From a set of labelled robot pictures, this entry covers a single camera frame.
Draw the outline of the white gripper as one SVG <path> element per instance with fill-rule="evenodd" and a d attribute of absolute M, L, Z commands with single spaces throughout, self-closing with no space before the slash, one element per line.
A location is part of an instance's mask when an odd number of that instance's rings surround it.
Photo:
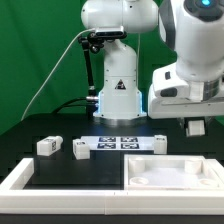
<path fill-rule="evenodd" d="M 186 118 L 224 115 L 224 83 L 221 79 L 188 84 L 190 90 L 187 98 L 156 97 L 151 85 L 148 115 L 155 119 L 178 118 L 185 134 L 188 128 Z"/>

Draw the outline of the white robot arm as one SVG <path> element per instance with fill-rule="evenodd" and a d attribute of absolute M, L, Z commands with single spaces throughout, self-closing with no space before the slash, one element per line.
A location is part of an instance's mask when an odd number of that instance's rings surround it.
<path fill-rule="evenodd" d="M 104 51 L 104 87 L 93 117 L 113 126 L 177 118 L 190 136 L 224 115 L 224 0 L 87 0 L 81 20 L 93 52 Z M 137 88 L 137 54 L 126 35 L 159 29 L 177 60 L 153 72 L 148 109 Z"/>

